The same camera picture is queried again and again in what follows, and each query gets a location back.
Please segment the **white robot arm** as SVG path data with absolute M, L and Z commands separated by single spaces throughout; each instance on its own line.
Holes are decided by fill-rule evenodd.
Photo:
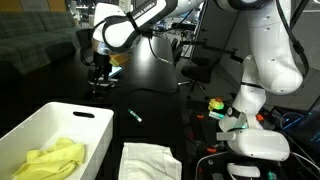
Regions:
M 160 20 L 186 13 L 204 1 L 147 0 L 132 11 L 99 2 L 94 13 L 95 51 L 102 55 L 126 52 Z M 290 94 L 305 78 L 291 52 L 295 46 L 290 33 L 291 0 L 217 0 L 217 4 L 226 11 L 247 13 L 250 42 L 240 89 L 219 127 L 224 132 L 259 129 L 256 115 L 266 101 L 265 93 Z

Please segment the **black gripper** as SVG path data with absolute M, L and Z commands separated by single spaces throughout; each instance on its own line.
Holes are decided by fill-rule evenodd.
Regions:
M 107 81 L 112 70 L 110 56 L 95 52 L 93 54 L 93 63 L 94 65 L 89 68 L 89 80 L 92 82 L 97 82 L 98 80 Z

